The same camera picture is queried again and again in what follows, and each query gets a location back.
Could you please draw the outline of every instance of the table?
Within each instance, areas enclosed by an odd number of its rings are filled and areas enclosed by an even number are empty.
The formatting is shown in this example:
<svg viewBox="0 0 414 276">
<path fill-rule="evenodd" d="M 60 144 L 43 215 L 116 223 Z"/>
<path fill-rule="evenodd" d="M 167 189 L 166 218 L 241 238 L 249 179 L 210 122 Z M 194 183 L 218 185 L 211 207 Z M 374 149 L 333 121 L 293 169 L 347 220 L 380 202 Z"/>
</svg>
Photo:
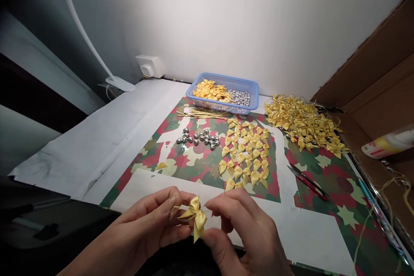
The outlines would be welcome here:
<svg viewBox="0 0 414 276">
<path fill-rule="evenodd" d="M 12 174 L 21 182 L 100 204 L 187 88 L 187 84 L 178 82 L 144 80 L 135 91 L 123 94 L 50 142 Z M 267 99 L 260 96 L 255 112 L 264 113 Z M 298 207 L 300 202 L 295 194 L 307 189 L 298 184 L 286 167 L 289 161 L 283 134 L 275 128 L 269 130 L 275 136 L 282 203 L 254 199 L 275 220 L 287 258 L 301 266 L 352 275 L 355 269 L 337 223 L 340 219 L 335 214 L 312 211 L 309 202 Z M 137 169 L 111 209 L 122 212 L 142 196 L 171 185 L 194 192 L 203 200 L 223 191 Z M 206 224 L 206 228 L 213 226 L 219 227 L 220 220 L 212 218 Z M 242 246 L 236 232 L 230 238 L 233 244 Z"/>
</svg>

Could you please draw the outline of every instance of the white wall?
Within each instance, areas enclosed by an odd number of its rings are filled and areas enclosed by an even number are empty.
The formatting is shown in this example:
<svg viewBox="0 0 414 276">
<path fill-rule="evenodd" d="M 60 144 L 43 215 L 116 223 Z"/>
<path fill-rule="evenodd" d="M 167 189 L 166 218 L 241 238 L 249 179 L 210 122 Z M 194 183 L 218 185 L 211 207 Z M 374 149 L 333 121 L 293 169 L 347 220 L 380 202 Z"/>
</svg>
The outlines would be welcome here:
<svg viewBox="0 0 414 276">
<path fill-rule="evenodd" d="M 166 77 L 247 78 L 264 95 L 309 98 L 401 0 L 117 0 L 134 56 L 159 56 Z"/>
<path fill-rule="evenodd" d="M 0 105 L 0 176 L 40 151 L 61 134 Z"/>
<path fill-rule="evenodd" d="M 0 53 L 90 115 L 105 103 L 7 11 L 0 13 Z"/>
</svg>

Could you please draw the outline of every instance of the cable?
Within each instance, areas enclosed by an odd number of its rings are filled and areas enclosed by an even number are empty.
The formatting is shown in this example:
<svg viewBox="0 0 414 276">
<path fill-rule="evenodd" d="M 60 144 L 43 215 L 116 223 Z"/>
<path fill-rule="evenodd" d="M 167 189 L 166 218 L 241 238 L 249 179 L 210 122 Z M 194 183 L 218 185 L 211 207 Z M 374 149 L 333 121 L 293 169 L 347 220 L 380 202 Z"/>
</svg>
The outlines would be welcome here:
<svg viewBox="0 0 414 276">
<path fill-rule="evenodd" d="M 107 85 L 107 88 L 106 88 L 107 97 L 110 101 L 112 101 L 111 97 L 109 97 L 109 95 L 108 95 L 108 87 L 109 87 L 109 84 Z"/>
</svg>

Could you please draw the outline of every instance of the glue bottle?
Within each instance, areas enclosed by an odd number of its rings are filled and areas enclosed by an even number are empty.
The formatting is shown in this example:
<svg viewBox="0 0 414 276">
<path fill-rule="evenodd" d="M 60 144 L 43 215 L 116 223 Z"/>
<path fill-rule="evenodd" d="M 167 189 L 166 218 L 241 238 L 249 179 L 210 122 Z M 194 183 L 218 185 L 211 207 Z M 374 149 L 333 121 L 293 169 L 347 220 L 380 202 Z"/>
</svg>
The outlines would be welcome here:
<svg viewBox="0 0 414 276">
<path fill-rule="evenodd" d="M 373 159 L 382 159 L 414 147 L 414 124 L 409 124 L 361 147 Z"/>
</svg>

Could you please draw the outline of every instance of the yellow ribbon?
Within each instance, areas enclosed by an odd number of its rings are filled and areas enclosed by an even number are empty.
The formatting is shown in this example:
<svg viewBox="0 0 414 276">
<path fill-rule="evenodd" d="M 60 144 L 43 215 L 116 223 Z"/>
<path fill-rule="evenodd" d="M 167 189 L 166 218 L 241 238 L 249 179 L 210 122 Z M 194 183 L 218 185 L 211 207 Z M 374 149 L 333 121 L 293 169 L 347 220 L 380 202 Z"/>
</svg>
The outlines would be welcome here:
<svg viewBox="0 0 414 276">
<path fill-rule="evenodd" d="M 228 179 L 227 183 L 226 183 L 226 191 L 232 190 L 234 188 L 244 188 L 244 187 L 245 186 L 244 186 L 242 181 L 235 183 L 232 178 Z"/>
<path fill-rule="evenodd" d="M 183 221 L 190 221 L 194 218 L 194 243 L 203 235 L 204 224 L 206 224 L 207 216 L 200 209 L 200 196 L 196 196 L 190 202 L 187 211 L 184 212 L 178 219 L 188 218 Z"/>
<path fill-rule="evenodd" d="M 259 170 L 260 168 L 263 169 L 263 171 L 269 172 L 269 169 L 267 168 L 269 166 L 269 162 L 267 160 L 263 160 L 260 162 L 258 159 L 255 159 L 253 162 L 253 169 Z"/>
<path fill-rule="evenodd" d="M 227 119 L 227 123 L 229 124 L 229 128 L 233 128 L 233 127 L 236 127 L 238 129 L 241 129 L 242 128 L 242 126 L 238 122 L 238 119 L 237 118 Z"/>
<path fill-rule="evenodd" d="M 251 172 L 251 185 L 255 185 L 258 181 L 267 189 L 267 177 L 269 176 L 269 170 L 263 170 L 260 174 L 254 170 Z"/>
<path fill-rule="evenodd" d="M 221 160 L 219 163 L 219 172 L 220 174 L 222 174 L 227 169 L 230 175 L 232 176 L 234 173 L 233 167 L 234 167 L 234 162 L 232 160 L 228 161 L 228 163 L 226 163 L 225 160 Z"/>
<path fill-rule="evenodd" d="M 247 168 L 250 169 L 251 167 L 251 160 L 246 160 Z"/>
<path fill-rule="evenodd" d="M 262 144 L 262 142 L 261 142 L 261 141 L 258 141 L 258 142 L 256 143 L 256 149 L 261 149 L 261 148 L 263 148 L 263 144 Z"/>
<path fill-rule="evenodd" d="M 230 149 L 230 157 L 233 161 L 236 160 L 236 154 L 237 154 L 237 148 L 236 147 L 232 147 Z"/>
<path fill-rule="evenodd" d="M 264 149 L 263 151 L 260 152 L 260 157 L 262 158 L 262 160 L 265 160 L 268 156 L 269 156 L 268 150 Z"/>
<path fill-rule="evenodd" d="M 257 151 L 256 149 L 253 151 L 253 160 L 256 158 L 256 157 L 259 157 L 260 156 L 260 152 L 259 151 Z"/>
<path fill-rule="evenodd" d="M 221 157 L 225 157 L 228 153 L 230 152 L 230 149 L 229 149 L 229 147 L 224 147 L 222 150 L 221 150 Z"/>
<path fill-rule="evenodd" d="M 252 161 L 253 157 L 251 154 L 248 154 L 247 156 L 245 156 L 242 152 L 240 152 L 237 156 L 237 163 L 241 164 L 245 159 Z"/>
<path fill-rule="evenodd" d="M 244 168 L 243 170 L 240 168 L 237 171 L 236 169 L 234 169 L 234 179 L 237 180 L 241 176 L 243 176 L 243 183 L 247 184 L 249 182 L 250 169 L 248 169 L 247 167 Z"/>
<path fill-rule="evenodd" d="M 247 130 L 246 129 L 242 129 L 240 132 L 240 136 L 244 137 L 245 135 L 247 135 Z"/>
</svg>

